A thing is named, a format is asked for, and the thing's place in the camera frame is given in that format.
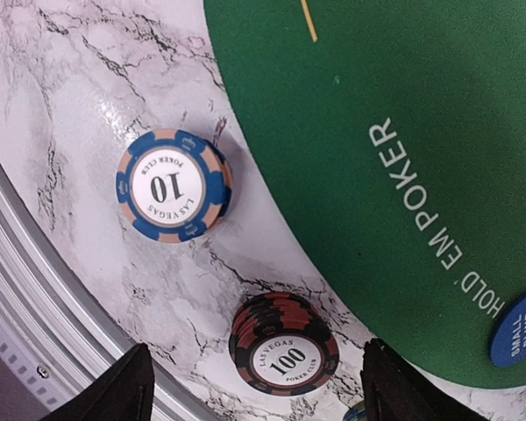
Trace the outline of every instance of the blue poker chip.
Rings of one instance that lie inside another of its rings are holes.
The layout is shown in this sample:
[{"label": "blue poker chip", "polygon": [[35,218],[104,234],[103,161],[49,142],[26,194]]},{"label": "blue poker chip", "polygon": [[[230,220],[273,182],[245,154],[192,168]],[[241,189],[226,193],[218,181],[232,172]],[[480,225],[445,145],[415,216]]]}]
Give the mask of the blue poker chip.
[{"label": "blue poker chip", "polygon": [[526,358],[526,296],[513,304],[500,321],[490,354],[497,367],[511,367]]},{"label": "blue poker chip", "polygon": [[224,204],[222,205],[222,209],[220,210],[220,214],[218,215],[218,220],[223,218],[226,215],[226,212],[228,211],[228,208],[230,207],[231,202],[231,192],[233,189],[233,176],[231,172],[231,167],[228,161],[226,160],[226,157],[222,152],[218,150],[218,148],[208,140],[204,139],[207,145],[209,145],[210,149],[214,154],[218,157],[220,160],[220,163],[222,164],[222,171],[224,173],[224,183],[225,183],[225,192],[224,192]]},{"label": "blue poker chip", "polygon": [[206,142],[180,130],[156,130],[136,139],[117,171],[117,199],[139,232],[165,243],[203,235],[226,198],[219,158]]},{"label": "blue poker chip", "polygon": [[345,416],[343,421],[366,421],[366,405],[365,402],[357,403],[355,406],[350,408]]}]

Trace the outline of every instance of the black object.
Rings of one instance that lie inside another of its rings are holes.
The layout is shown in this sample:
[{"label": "black object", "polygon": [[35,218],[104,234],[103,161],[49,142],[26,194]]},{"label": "black object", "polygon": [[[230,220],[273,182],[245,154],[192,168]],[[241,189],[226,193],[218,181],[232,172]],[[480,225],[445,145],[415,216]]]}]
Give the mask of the black object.
[{"label": "black object", "polygon": [[135,345],[95,382],[41,421],[150,421],[154,396],[152,356]]},{"label": "black object", "polygon": [[368,421],[487,421],[436,388],[381,339],[365,344],[360,373]]}]

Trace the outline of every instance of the blue button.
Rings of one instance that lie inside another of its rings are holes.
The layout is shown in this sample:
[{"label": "blue button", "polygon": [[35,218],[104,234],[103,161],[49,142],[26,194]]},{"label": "blue button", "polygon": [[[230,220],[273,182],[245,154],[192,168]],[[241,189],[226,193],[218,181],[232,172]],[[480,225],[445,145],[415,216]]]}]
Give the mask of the blue button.
[{"label": "blue button", "polygon": [[511,367],[526,358],[526,296],[510,307],[491,343],[491,361]]}]

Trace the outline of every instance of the chip center label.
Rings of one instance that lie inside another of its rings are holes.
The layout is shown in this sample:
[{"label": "chip center label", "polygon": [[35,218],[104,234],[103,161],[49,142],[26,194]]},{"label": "chip center label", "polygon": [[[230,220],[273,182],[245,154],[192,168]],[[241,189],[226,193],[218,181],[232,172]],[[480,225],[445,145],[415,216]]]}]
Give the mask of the chip center label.
[{"label": "chip center label", "polygon": [[201,169],[178,149],[161,147],[145,154],[133,169],[131,194],[139,212],[155,225],[179,225],[203,204]]},{"label": "chip center label", "polygon": [[277,336],[264,341],[253,353],[255,373],[278,386],[305,383],[317,374],[323,358],[310,340],[298,336]]}]

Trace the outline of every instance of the poker chip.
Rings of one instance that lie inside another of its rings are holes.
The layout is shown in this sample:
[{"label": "poker chip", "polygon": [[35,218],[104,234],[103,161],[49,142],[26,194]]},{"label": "poker chip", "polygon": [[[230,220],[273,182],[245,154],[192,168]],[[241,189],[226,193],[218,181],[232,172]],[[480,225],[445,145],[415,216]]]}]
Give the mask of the poker chip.
[{"label": "poker chip", "polygon": [[365,401],[354,405],[346,412],[345,416],[343,417],[343,421],[367,421],[367,419]]},{"label": "poker chip", "polygon": [[132,226],[150,239],[181,243],[203,235],[223,216],[231,193],[220,153],[181,130],[136,139],[117,171],[117,199]]},{"label": "poker chip", "polygon": [[218,223],[220,223],[220,221],[224,218],[224,216],[226,215],[226,212],[228,211],[228,208],[230,206],[231,193],[232,193],[232,189],[233,189],[233,176],[232,176],[230,164],[226,160],[226,157],[218,150],[218,148],[212,142],[209,142],[206,139],[204,139],[204,141],[209,146],[209,148],[212,150],[214,155],[216,155],[218,157],[218,159],[220,161],[220,166],[221,166],[222,172],[224,174],[224,188],[225,188],[224,203],[222,205],[220,213],[218,214],[217,220],[213,224],[213,226],[215,226]]},{"label": "poker chip", "polygon": [[228,343],[240,377],[274,396],[298,396],[323,386],[339,362],[327,323],[304,298],[269,292],[236,311]]}]

